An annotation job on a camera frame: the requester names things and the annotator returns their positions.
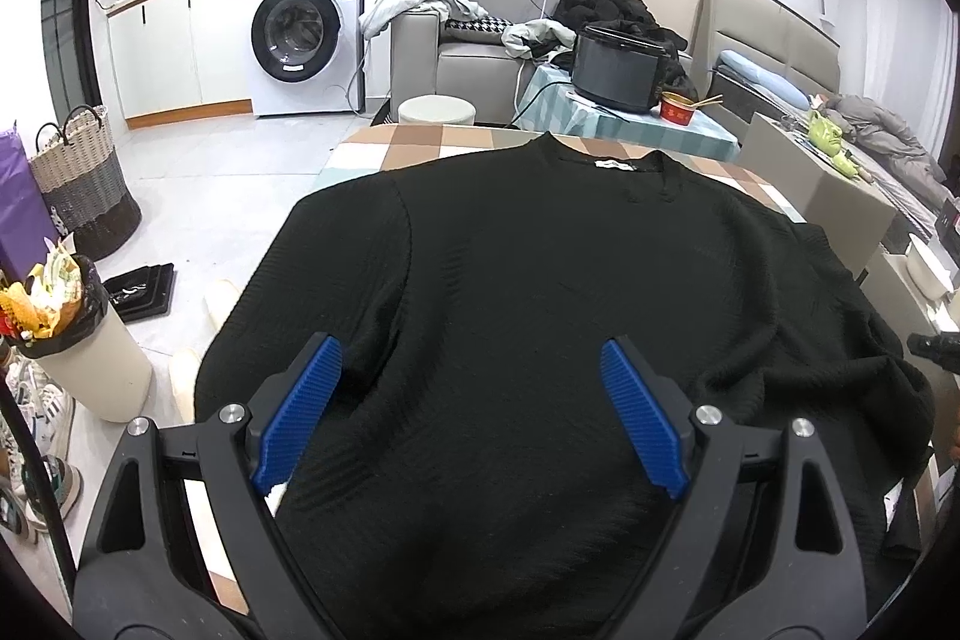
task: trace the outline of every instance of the white bowl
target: white bowl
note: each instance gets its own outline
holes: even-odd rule
[[[930,301],[938,301],[953,290],[947,269],[933,255],[933,251],[913,234],[910,235],[910,247],[906,250],[906,271],[920,293]]]

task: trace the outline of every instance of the kitchen cabinet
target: kitchen cabinet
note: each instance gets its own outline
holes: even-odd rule
[[[190,0],[147,0],[109,20],[113,70],[127,119],[196,106]]]
[[[204,104],[250,98],[244,69],[250,48],[244,0],[190,0],[190,30]]]

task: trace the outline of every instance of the blue pillow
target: blue pillow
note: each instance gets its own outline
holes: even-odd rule
[[[725,49],[721,52],[720,60],[747,81],[765,87],[773,95],[782,98],[791,106],[802,109],[804,112],[809,110],[810,99],[779,74],[774,74],[762,66],[757,66],[750,59],[744,58],[739,52],[734,52],[731,49]]]

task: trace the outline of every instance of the metal screw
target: metal screw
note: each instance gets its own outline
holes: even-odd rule
[[[790,428],[793,429],[794,434],[797,437],[813,437],[813,432],[816,432],[817,429],[813,428],[813,424],[810,423],[806,418],[797,418]]]
[[[723,413],[713,405],[703,405],[702,408],[697,408],[697,420],[704,426],[716,426],[723,420]]]
[[[132,434],[133,437],[140,437],[141,434],[146,434],[147,429],[150,429],[149,418],[133,418],[133,420],[127,424],[127,432],[128,434]]]
[[[220,420],[224,423],[237,423],[237,421],[242,421],[244,409],[242,405],[227,405],[227,407],[220,408]]]

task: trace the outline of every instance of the washing machine drum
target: washing machine drum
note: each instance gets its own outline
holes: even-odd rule
[[[281,82],[302,82],[333,58],[340,14],[332,0],[263,0],[253,15],[253,54]]]

